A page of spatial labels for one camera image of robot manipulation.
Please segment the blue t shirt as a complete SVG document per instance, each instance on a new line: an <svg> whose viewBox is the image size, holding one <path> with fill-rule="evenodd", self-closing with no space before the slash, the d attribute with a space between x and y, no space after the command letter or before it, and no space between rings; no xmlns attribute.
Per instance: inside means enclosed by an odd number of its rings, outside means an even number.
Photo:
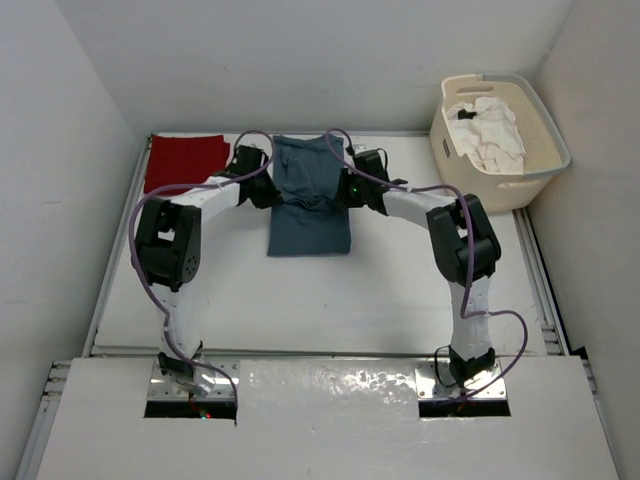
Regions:
<svg viewBox="0 0 640 480"><path fill-rule="evenodd" d="M270 257L338 256L351 250L349 212L334 204L344 142L336 136L276 136L273 181L283 202L271 208Z"/></svg>

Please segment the red t shirt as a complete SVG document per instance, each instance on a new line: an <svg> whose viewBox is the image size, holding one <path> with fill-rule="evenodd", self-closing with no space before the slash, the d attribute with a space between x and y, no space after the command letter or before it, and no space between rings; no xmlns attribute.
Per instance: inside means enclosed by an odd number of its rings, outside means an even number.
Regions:
<svg viewBox="0 0 640 480"><path fill-rule="evenodd" d="M201 184L223 170L231 145L223 135L165 137L155 135L147 164L145 194L171 184Z"/></svg>

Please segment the white t shirt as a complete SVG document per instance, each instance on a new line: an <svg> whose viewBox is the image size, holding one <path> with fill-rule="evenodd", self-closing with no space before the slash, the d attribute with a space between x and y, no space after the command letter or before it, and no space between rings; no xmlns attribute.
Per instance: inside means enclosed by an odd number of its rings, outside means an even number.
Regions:
<svg viewBox="0 0 640 480"><path fill-rule="evenodd" d="M490 174L524 173L525 147L516 115L496 97L459 102L446 111L454 147L478 169Z"/></svg>

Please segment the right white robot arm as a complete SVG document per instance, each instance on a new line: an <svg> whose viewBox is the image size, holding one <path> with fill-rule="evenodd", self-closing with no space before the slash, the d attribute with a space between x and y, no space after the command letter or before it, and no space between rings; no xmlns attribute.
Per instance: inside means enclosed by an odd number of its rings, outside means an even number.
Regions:
<svg viewBox="0 0 640 480"><path fill-rule="evenodd" d="M411 190L392 181L386 153L346 149L351 165L341 170L334 204L341 210L367 207L381 215L426 229L436 267L450 287L453 330L449 372L463 387L495 361L489 327L489 286L501 246L487 213L475 195Z"/></svg>

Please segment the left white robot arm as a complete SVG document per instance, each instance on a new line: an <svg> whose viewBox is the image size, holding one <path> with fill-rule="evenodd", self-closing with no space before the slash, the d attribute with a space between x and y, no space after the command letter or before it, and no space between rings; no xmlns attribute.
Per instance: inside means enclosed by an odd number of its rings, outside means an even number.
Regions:
<svg viewBox="0 0 640 480"><path fill-rule="evenodd" d="M170 184L145 194L129 223L131 263L152 303L162 312L158 364L183 389L207 391L230 376L206 362L186 287L201 266L202 228L229 209L282 203L268 173L271 158L247 145L202 183Z"/></svg>

